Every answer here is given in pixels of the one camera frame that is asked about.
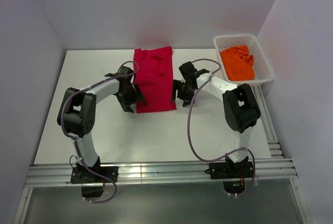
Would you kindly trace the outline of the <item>red t shirt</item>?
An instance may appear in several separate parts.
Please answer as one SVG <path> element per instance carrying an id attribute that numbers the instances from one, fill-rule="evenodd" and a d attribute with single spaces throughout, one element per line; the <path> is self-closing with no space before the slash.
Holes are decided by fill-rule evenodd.
<path id="1" fill-rule="evenodd" d="M 153 113 L 176 109 L 171 103 L 173 87 L 172 47 L 136 49 L 135 61 L 139 65 L 135 83 L 140 87 L 145 103 L 138 102 L 137 113 Z"/>

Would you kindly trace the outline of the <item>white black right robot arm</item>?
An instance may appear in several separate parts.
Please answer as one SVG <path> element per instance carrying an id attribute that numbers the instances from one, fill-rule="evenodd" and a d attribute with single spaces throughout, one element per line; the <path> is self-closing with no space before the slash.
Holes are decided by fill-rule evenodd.
<path id="1" fill-rule="evenodd" d="M 196 97 L 201 91 L 206 91 L 223 103 L 225 120 L 232 130 L 229 145 L 231 150 L 215 159 L 204 159 L 195 151 L 191 135 L 190 121 Z M 255 99 L 251 86 L 248 84 L 233 84 L 212 74 L 204 74 L 198 78 L 189 78 L 185 81 L 174 80 L 172 85 L 171 103 L 178 98 L 183 106 L 189 106 L 187 117 L 187 138 L 193 155 L 200 161 L 213 163 L 221 159 L 230 160 L 225 164 L 225 171 L 231 177 L 237 177 L 243 171 L 243 164 L 254 155 L 248 145 L 253 128 L 261 117 L 261 111 Z"/>

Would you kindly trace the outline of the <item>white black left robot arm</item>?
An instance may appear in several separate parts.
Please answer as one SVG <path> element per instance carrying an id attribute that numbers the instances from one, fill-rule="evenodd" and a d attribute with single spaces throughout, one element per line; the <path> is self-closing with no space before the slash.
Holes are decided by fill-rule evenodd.
<path id="1" fill-rule="evenodd" d="M 68 88 L 61 103 L 57 123 L 64 135 L 73 141 L 78 174 L 89 182 L 104 178 L 91 134 L 97 104 L 109 96 L 115 96 L 124 112 L 134 113 L 132 105 L 146 103 L 139 85 L 134 82 L 139 71 L 138 63 L 132 62 L 133 69 L 126 64 L 127 61 L 116 73 L 106 74 L 103 80 L 91 86 Z"/>

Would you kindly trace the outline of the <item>orange t shirt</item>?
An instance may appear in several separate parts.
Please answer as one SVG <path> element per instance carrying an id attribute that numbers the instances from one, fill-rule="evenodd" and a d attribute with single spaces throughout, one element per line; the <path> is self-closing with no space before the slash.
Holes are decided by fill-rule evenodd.
<path id="1" fill-rule="evenodd" d="M 247 45 L 230 47 L 220 52 L 221 60 L 229 80 L 250 81 L 255 78 L 254 57 Z"/>

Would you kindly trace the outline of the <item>white perforated plastic basket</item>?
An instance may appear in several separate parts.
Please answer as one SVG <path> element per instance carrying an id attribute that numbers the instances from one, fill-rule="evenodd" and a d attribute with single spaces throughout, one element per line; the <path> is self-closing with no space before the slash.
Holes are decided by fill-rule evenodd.
<path id="1" fill-rule="evenodd" d="M 258 86 L 274 79 L 274 72 L 252 34 L 226 34 L 213 39 L 224 78 L 231 83 Z"/>

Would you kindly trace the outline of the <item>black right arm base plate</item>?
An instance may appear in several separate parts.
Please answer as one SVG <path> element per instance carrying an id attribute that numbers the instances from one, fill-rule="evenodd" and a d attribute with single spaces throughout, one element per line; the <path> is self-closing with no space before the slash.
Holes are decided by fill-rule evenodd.
<path id="1" fill-rule="evenodd" d="M 209 168 L 204 172 L 210 175 L 211 179 L 252 178 L 253 163 L 251 161 L 236 164 L 233 162 L 210 163 Z"/>

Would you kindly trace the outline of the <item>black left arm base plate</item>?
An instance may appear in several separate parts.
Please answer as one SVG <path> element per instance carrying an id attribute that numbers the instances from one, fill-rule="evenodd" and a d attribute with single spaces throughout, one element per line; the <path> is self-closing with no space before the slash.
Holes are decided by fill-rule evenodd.
<path id="1" fill-rule="evenodd" d="M 72 170 L 70 179 L 71 184 L 88 184 L 88 183 L 102 183 L 109 182 L 106 178 L 117 182 L 118 178 L 117 166 L 102 166 L 98 168 L 95 173 L 87 171 L 83 166 L 75 167 Z"/>

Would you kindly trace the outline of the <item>aluminium right side rail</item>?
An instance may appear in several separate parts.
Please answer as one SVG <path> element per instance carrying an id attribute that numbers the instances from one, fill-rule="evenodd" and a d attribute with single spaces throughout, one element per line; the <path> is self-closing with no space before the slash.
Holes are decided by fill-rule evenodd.
<path id="1" fill-rule="evenodd" d="M 263 95 L 263 91 L 261 86 L 254 86 L 253 88 L 255 97 L 257 99 L 259 108 L 261 110 L 261 118 L 263 122 L 263 126 L 266 133 L 267 143 L 270 150 L 270 154 L 272 158 L 284 158 L 284 154 L 281 150 L 280 143 L 276 136 L 276 132 L 274 129 L 274 125 Z"/>

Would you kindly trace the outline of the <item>aluminium table edge rail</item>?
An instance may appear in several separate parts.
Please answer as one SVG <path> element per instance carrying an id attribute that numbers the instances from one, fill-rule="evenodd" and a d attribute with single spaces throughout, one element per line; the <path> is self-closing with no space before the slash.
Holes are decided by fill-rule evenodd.
<path id="1" fill-rule="evenodd" d="M 194 162 L 123 163 L 118 167 L 117 185 L 149 185 L 169 183 L 209 182 L 204 171 L 208 164 Z M 25 188 L 68 187 L 72 168 L 66 164 L 37 165 L 29 169 Z M 292 159 L 258 159 L 255 162 L 256 180 L 298 178 Z"/>

